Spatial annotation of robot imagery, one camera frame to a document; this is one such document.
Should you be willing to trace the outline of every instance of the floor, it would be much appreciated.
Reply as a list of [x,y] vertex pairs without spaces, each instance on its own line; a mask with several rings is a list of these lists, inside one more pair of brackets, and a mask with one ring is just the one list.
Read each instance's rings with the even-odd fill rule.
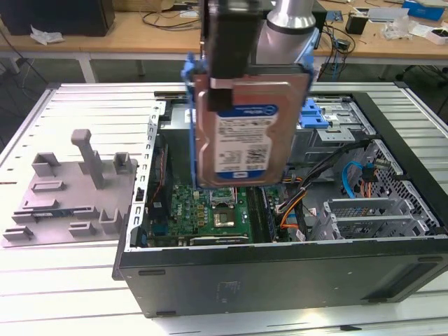
[[[145,61],[146,75],[139,77],[134,61],[97,60],[93,67],[101,82],[179,82],[183,66],[178,61]],[[51,83],[84,83],[77,61],[65,59],[36,59],[34,67]],[[13,76],[0,76],[0,151],[14,135],[17,128],[31,111],[34,102],[45,90],[46,84],[31,70],[28,64],[20,66],[21,72]],[[349,64],[339,77],[341,82],[375,82],[382,66]],[[392,66],[385,81],[394,81],[403,66]],[[331,75],[323,75],[321,81],[331,81]],[[427,70],[414,68],[405,75],[404,81],[434,111],[438,111],[448,86],[438,88],[440,78]],[[448,104],[445,104],[441,118],[448,120]]]

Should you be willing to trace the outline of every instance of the black case frame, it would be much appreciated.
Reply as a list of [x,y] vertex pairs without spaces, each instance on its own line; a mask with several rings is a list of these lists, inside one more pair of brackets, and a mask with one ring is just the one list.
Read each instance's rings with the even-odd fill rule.
[[[447,194],[371,98],[320,95],[353,97],[445,233]],[[124,239],[115,265],[148,318],[399,302],[448,269],[448,241],[431,236],[140,252]]]

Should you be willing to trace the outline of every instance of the hard drive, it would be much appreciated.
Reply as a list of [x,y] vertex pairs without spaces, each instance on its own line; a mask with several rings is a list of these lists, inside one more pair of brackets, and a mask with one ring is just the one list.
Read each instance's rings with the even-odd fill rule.
[[308,73],[239,78],[233,83],[233,109],[209,111],[208,78],[197,75],[198,186],[263,186],[279,182],[309,80]]

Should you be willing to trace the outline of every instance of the desk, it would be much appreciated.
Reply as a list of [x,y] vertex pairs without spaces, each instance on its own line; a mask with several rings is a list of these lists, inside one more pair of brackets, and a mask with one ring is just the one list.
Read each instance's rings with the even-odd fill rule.
[[[384,7],[400,7],[400,5],[372,0]],[[371,7],[364,0],[354,3],[335,3],[321,1],[328,10],[339,10],[348,13],[351,6]],[[40,45],[29,36],[10,36],[10,42],[28,58],[61,58],[75,59],[80,63],[86,83],[96,83],[96,75],[90,60],[184,60],[186,53],[200,51],[200,31],[164,31],[145,25],[139,13],[116,13],[115,24],[105,37],[65,36],[63,43]],[[420,21],[425,25],[439,26],[427,20]],[[172,25],[187,22],[191,18],[161,18],[160,25]],[[344,29],[344,23],[333,23],[335,27]],[[435,45],[424,38],[414,36],[411,41],[387,41],[382,37],[380,29],[384,24],[368,22],[360,36],[353,36],[356,49],[347,57],[347,63],[358,64],[405,64],[405,65],[438,65],[448,64],[448,46]],[[315,50],[316,68],[325,63],[331,50],[330,39],[323,35],[320,45]],[[0,38],[0,57],[17,57],[17,55]]]
[[[312,88],[315,93],[329,89],[367,92],[420,160],[432,167],[434,177],[446,182],[448,128],[409,89],[392,83],[316,83]],[[70,84],[46,90],[0,154],[0,232],[13,224],[11,213],[34,174],[30,164],[37,151],[53,151],[61,162],[81,158],[74,155],[70,140],[64,140],[75,127],[91,129],[92,147],[101,158],[128,151],[139,159],[147,118],[135,106],[151,104],[154,90],[182,91],[184,85]],[[74,108],[74,102],[95,104],[95,109]],[[67,115],[55,113],[55,106],[67,106]],[[0,247],[0,335],[327,335],[346,325],[362,328],[350,336],[448,333],[448,273],[399,304],[149,320],[126,283],[111,278],[116,249],[117,241]]]
[[[374,4],[381,7],[399,8],[401,5],[385,2],[383,0],[372,0]],[[320,4],[328,11],[342,11],[346,14],[353,10],[352,7],[373,7],[364,0],[355,0],[351,3],[336,3],[320,1]],[[445,11],[442,20],[448,18]],[[423,20],[411,17],[423,25],[439,27],[440,22]],[[334,22],[332,25],[345,31],[347,15],[344,22]],[[448,65],[448,46],[435,45],[434,43],[419,36],[413,36],[412,40],[401,39],[387,41],[381,34],[384,23],[367,22],[362,35],[351,35],[355,42],[355,50],[347,57],[346,63],[354,64],[403,64],[403,65]],[[336,37],[348,39],[342,33],[335,32]],[[315,51],[315,63],[323,64],[330,54],[330,37],[323,34],[318,49]]]
[[[191,17],[161,17],[157,24],[174,25],[191,20]],[[141,21],[139,13],[115,13],[114,25],[105,37],[64,36],[65,42],[51,45],[41,45],[29,36],[8,34],[7,37],[27,58],[78,60],[86,83],[97,82],[90,60],[184,60],[187,52],[199,54],[200,51],[200,30],[152,28]],[[1,37],[0,57],[17,57]]]

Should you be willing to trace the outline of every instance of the metal slotted table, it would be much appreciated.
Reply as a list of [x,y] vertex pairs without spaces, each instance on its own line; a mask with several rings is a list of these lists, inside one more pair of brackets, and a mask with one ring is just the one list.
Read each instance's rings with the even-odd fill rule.
[[[61,161],[79,160],[70,134],[75,128],[90,128],[92,147],[101,158],[125,151],[142,161],[154,91],[182,90],[180,83],[76,84],[46,90],[0,155],[0,231],[14,224],[11,214],[34,173],[30,164],[37,152],[52,151]],[[392,83],[313,87],[314,93],[328,91],[367,92],[448,193],[448,129],[415,94]],[[179,120],[188,127],[183,115]],[[399,304],[149,320],[126,283],[111,278],[117,243],[0,249],[0,333],[315,335],[346,330],[341,326],[360,328],[350,335],[448,333],[448,274]]]

